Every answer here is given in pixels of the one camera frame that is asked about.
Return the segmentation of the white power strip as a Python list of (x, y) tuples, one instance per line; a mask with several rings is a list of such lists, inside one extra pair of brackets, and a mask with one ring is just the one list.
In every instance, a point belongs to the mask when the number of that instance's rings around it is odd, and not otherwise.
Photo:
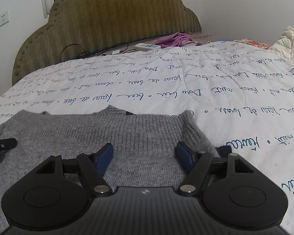
[(135, 45), (135, 50), (136, 51), (146, 52), (148, 50), (156, 50), (156, 49), (161, 49), (161, 46), (151, 44), (151, 43), (138, 43), (138, 44)]

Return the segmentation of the olive green upholstered headboard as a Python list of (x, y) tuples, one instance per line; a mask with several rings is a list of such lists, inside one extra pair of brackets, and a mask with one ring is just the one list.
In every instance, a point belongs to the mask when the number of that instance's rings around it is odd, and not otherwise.
[(182, 0), (55, 0), (47, 24), (19, 49), (12, 82), (87, 52), (201, 29), (198, 17)]

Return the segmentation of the grey navy knit sweater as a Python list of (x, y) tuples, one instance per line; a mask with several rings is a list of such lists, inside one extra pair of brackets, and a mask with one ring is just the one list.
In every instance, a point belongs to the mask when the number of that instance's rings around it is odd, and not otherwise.
[(175, 157), (180, 141), (218, 156), (189, 110), (176, 116), (136, 115), (113, 106), (84, 115), (22, 110), (0, 125), (0, 138), (17, 140), (17, 147), (0, 155), (0, 232), (8, 227), (3, 194), (49, 156), (71, 159), (111, 143), (113, 159), (104, 179), (112, 188), (178, 186), (185, 177)]

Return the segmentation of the red patterned cloth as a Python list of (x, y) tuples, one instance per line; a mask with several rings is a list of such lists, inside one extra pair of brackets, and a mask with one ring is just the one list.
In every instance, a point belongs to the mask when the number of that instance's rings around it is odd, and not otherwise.
[(264, 49), (264, 50), (268, 50), (268, 49), (271, 48), (270, 45), (267, 45), (267, 44), (262, 43), (262, 42), (257, 42), (257, 41), (254, 41), (254, 40), (250, 40), (250, 39), (235, 40), (235, 42), (255, 46), (255, 47), (258, 47), (258, 48), (261, 48), (261, 49)]

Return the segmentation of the purple cloth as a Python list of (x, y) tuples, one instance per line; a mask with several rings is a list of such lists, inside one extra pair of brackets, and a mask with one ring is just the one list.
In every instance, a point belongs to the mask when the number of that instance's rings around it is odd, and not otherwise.
[(161, 46), (161, 48), (201, 45), (200, 42), (193, 40), (189, 34), (180, 32), (161, 37), (157, 39), (154, 44)]

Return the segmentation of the white puffer jacket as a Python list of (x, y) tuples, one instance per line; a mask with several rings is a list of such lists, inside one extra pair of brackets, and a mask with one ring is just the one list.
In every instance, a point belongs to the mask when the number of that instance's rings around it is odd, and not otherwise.
[(270, 47), (275, 54), (294, 61), (294, 28), (288, 26), (280, 38)]

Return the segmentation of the white quilt with blue script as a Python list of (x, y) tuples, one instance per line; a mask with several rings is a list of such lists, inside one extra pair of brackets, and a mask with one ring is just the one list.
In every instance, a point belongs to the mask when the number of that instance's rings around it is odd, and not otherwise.
[(230, 145), (288, 197), (294, 234), (294, 61), (232, 41), (71, 60), (26, 75), (0, 97), (0, 124), (20, 110), (89, 114), (194, 112), (215, 145)]

